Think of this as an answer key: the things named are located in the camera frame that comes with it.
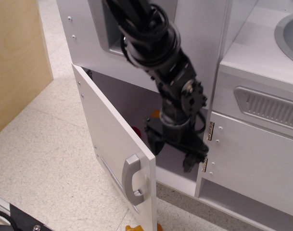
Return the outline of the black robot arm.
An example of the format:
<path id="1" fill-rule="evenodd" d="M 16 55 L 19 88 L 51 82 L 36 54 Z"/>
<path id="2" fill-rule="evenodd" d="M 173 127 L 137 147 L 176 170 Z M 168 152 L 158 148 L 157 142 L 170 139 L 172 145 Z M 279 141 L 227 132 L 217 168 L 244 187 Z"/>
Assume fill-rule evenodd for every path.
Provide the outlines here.
<path id="1" fill-rule="evenodd" d="M 190 172 L 205 161 L 208 147 L 196 130 L 207 98 L 195 70 L 181 49 L 180 34 L 166 12 L 146 0 L 105 2 L 121 32 L 121 50 L 133 66 L 144 70 L 162 97 L 157 118 L 144 120 L 151 151 L 157 155 L 168 143 L 185 153 L 183 168 Z"/>

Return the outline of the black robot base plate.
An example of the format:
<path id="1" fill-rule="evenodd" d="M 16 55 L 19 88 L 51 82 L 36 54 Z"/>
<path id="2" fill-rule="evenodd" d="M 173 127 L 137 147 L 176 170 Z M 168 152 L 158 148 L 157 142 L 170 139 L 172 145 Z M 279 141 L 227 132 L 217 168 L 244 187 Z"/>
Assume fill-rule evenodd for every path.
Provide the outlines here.
<path id="1" fill-rule="evenodd" d="M 52 231 L 50 227 L 0 198 L 0 231 Z"/>

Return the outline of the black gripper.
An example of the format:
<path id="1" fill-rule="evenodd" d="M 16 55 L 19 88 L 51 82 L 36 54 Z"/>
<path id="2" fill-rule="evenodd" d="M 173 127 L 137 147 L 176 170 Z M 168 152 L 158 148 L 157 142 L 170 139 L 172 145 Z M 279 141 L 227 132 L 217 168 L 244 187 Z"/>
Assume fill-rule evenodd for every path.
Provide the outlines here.
<path id="1" fill-rule="evenodd" d="M 203 162 L 209 151 L 199 134 L 203 133 L 206 128 L 206 119 L 202 113 L 197 117 L 201 120 L 203 127 L 195 130 L 195 124 L 190 121 L 182 125 L 165 125 L 160 118 L 146 117 L 144 119 L 145 132 L 147 134 L 150 149 L 154 155 L 158 155 L 164 147 L 164 144 L 175 147 L 184 152 L 183 160 L 184 172 L 191 172 L 196 163 Z"/>

